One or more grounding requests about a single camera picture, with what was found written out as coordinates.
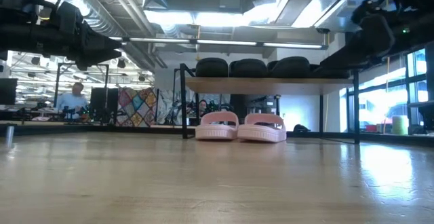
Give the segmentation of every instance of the black seat cushion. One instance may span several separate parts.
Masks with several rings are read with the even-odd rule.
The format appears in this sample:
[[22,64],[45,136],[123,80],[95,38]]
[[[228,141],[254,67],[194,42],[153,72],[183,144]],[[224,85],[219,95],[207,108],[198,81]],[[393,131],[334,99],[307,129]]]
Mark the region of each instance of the black seat cushion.
[[228,77],[229,65],[221,58],[204,58],[196,64],[197,77]]
[[310,71],[307,58],[289,57],[277,62],[269,76],[273,78],[306,78]]
[[229,77],[233,77],[233,69],[235,68],[235,64],[238,61],[232,61],[231,64],[229,65]]
[[319,64],[311,64],[311,77],[312,78],[329,78],[329,79],[348,79],[350,77],[349,71],[337,69],[319,69]]
[[267,67],[261,60],[246,58],[238,60],[231,70],[233,77],[261,78],[267,76]]
[[274,69],[274,67],[276,66],[277,62],[279,62],[278,60],[275,61],[271,61],[267,64],[267,72],[270,75],[271,71]]

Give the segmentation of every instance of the colorful quilt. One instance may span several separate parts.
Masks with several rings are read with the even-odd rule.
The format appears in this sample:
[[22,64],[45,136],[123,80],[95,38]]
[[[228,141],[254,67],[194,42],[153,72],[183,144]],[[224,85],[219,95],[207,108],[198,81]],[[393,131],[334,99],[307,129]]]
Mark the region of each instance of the colorful quilt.
[[155,124],[155,109],[157,96],[154,88],[140,91],[131,88],[120,88],[118,97],[118,111],[126,115],[118,116],[116,126],[150,127]]

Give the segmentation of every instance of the blue shirt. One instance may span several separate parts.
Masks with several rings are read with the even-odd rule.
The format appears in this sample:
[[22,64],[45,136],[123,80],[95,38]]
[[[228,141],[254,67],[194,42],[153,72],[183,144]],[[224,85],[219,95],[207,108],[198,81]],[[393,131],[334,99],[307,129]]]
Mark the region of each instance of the blue shirt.
[[74,96],[72,93],[65,93],[59,97],[57,102],[57,108],[62,110],[65,106],[69,109],[75,109],[75,107],[85,107],[87,105],[86,98],[84,96]]

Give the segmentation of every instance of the pink slide sandal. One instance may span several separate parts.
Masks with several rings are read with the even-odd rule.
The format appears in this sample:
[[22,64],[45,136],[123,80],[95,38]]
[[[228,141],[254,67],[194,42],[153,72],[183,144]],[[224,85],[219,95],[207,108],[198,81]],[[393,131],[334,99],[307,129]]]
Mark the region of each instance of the pink slide sandal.
[[[259,122],[279,124],[282,128],[255,125]],[[252,113],[245,117],[245,124],[239,126],[238,138],[273,143],[284,141],[286,140],[285,124],[278,115]]]
[[[235,122],[235,126],[211,124],[212,122]],[[212,112],[204,115],[196,127],[196,139],[233,140],[237,138],[238,117],[232,112]]]

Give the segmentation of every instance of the man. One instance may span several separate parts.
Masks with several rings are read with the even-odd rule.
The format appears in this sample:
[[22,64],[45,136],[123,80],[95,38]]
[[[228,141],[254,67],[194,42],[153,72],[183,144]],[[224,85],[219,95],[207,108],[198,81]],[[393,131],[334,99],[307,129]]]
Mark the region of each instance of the man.
[[[86,98],[81,94],[81,91],[83,91],[83,84],[77,82],[73,85],[73,92],[72,93],[64,93],[62,96],[59,97],[57,102],[57,108],[61,111],[65,106],[68,107],[68,109],[75,109],[75,112],[78,112],[81,110],[81,108],[85,107],[87,105]],[[73,119],[78,119],[79,115],[74,114]]]

